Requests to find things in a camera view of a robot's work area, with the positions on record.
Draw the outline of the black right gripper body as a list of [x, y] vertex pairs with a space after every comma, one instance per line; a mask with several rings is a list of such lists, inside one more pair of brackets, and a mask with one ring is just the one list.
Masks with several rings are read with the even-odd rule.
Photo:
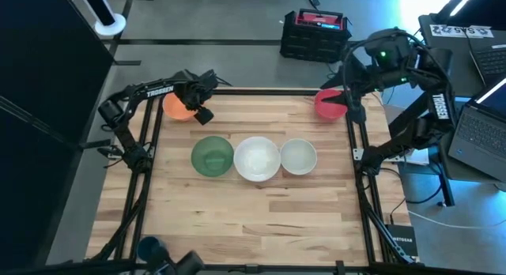
[[[355, 56], [360, 47], [371, 58], [371, 65], [365, 66]], [[349, 65], [352, 89], [388, 89], [407, 83], [406, 68], [414, 65], [408, 33], [399, 28], [372, 33], [349, 48]]]

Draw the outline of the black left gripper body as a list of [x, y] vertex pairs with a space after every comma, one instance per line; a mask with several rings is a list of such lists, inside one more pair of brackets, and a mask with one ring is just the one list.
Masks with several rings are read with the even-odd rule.
[[172, 76], [178, 81], [175, 95], [185, 105], [187, 110], [197, 110], [212, 95], [216, 87], [208, 87], [199, 81], [199, 76], [189, 70], [181, 70]]

